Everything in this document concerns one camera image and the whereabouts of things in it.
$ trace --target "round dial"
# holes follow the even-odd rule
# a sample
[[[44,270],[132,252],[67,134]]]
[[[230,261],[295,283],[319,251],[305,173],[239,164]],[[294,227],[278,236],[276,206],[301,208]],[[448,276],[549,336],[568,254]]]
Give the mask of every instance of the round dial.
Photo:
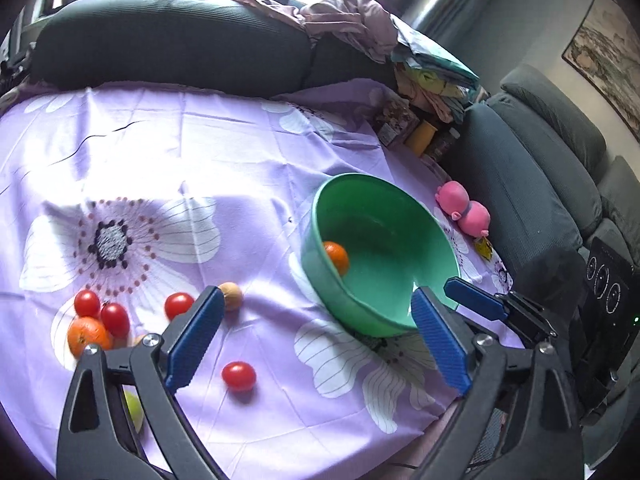
[[[614,283],[607,294],[607,313],[613,314],[620,304],[620,284]]]
[[[598,262],[596,260],[596,257],[592,256],[589,259],[589,263],[587,264],[587,280],[592,280],[593,279],[593,277],[594,277],[594,275],[596,273],[596,269],[598,268],[597,265],[598,265]]]
[[[602,265],[598,269],[596,279],[593,282],[593,293],[596,295],[596,298],[600,299],[604,296],[607,285],[609,285],[609,269]]]

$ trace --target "red tomato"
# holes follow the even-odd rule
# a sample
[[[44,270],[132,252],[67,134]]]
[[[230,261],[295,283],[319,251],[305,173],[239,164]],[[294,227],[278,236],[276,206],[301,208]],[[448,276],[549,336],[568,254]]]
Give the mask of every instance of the red tomato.
[[[248,363],[234,361],[222,368],[222,380],[232,392],[248,392],[255,386],[255,370]]]
[[[98,317],[98,314],[100,314],[100,298],[92,290],[81,290],[74,298],[74,307],[79,317]]]
[[[100,319],[114,337],[124,338],[129,334],[129,316],[119,303],[107,303],[100,312]]]
[[[194,299],[186,292],[176,292],[164,300],[164,312],[169,320],[190,309]]]

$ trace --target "folded clothes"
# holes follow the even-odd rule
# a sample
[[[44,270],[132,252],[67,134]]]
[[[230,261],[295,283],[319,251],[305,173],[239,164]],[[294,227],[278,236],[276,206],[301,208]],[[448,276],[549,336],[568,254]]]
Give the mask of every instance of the folded clothes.
[[[451,110],[454,122],[456,124],[462,124],[465,118],[464,104],[468,101],[447,96],[442,96],[442,101],[449,108],[449,110]]]
[[[233,1],[300,28],[313,40],[330,32],[378,63],[385,63],[398,44],[391,15],[376,0],[322,0],[300,10],[274,0]]]
[[[413,30],[397,16],[391,16],[391,19],[398,29],[398,46],[392,52],[392,61],[406,62],[411,68],[431,70],[439,78],[465,88],[476,86],[478,76],[453,54]]]
[[[404,67],[404,72],[409,76],[409,78],[417,82],[418,85],[429,92],[458,99],[466,96],[465,89],[462,89],[458,85],[449,83],[448,81],[444,81],[444,79],[440,79],[433,70],[419,70],[417,68],[408,67],[405,64],[402,64],[401,66]]]
[[[441,96],[422,88],[417,82],[409,78],[403,70],[400,70],[398,65],[394,69],[400,95],[407,97],[410,103],[420,108],[420,110],[437,115],[443,123],[448,124],[454,121],[452,111]]]

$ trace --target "purple tablecloth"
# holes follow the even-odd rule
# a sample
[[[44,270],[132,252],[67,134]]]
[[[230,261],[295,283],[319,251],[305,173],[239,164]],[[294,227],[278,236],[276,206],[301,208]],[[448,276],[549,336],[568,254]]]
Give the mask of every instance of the purple tablecloth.
[[[37,96],[0,119],[0,401],[51,472],[83,287],[126,307],[133,338],[164,329],[172,292],[239,283],[244,306],[177,394],[233,479],[354,479],[444,412],[455,392],[420,338],[353,338],[300,267],[316,189],[359,171],[434,213],[463,277],[490,292],[510,284],[497,255],[482,260],[440,213],[437,177],[404,146],[380,146],[363,115],[385,92],[368,80],[279,101],[103,86]],[[257,371],[250,402],[220,379],[235,360]],[[162,466],[148,428],[143,442]]]

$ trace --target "pink toy pig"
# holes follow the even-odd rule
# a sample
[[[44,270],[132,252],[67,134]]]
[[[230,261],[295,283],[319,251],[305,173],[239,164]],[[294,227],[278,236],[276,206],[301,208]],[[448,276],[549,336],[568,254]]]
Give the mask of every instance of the pink toy pig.
[[[473,238],[482,238],[489,235],[489,222],[491,215],[479,202],[469,202],[468,212],[458,220],[460,230]]]
[[[468,193],[459,182],[452,180],[440,186],[436,202],[453,221],[458,222],[463,233],[473,238],[489,235],[491,215],[481,203],[469,200]]]
[[[469,205],[469,195],[462,184],[451,180],[438,188],[436,202],[453,221],[457,222]]]

